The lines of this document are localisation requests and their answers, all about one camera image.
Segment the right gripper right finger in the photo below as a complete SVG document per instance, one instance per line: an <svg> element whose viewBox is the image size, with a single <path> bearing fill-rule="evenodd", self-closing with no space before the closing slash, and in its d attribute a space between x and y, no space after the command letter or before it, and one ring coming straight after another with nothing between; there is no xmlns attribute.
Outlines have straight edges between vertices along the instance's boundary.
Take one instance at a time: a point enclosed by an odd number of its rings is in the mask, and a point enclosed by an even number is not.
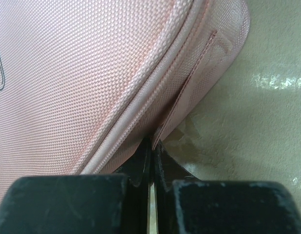
<svg viewBox="0 0 301 234"><path fill-rule="evenodd" d="M201 189L201 181L170 156L162 142L158 142L154 150L154 169L157 195L188 194Z"/></svg>

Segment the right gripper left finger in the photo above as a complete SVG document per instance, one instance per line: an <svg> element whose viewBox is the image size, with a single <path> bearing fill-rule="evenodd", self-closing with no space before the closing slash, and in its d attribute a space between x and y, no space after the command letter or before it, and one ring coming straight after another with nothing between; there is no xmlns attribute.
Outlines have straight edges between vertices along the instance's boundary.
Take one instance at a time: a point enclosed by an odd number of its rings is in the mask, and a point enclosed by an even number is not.
<svg viewBox="0 0 301 234"><path fill-rule="evenodd" d="M134 187L148 186L150 178L151 140L144 138L134 154L114 173L125 174Z"/></svg>

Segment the pink medicine kit case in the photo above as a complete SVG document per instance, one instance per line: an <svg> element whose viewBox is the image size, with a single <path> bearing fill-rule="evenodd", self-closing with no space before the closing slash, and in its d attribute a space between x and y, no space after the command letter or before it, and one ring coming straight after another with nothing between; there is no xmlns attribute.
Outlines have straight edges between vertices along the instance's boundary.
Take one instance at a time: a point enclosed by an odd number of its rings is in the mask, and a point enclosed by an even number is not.
<svg viewBox="0 0 301 234"><path fill-rule="evenodd" d="M0 204L20 177L109 173L232 64L244 0L0 0Z"/></svg>

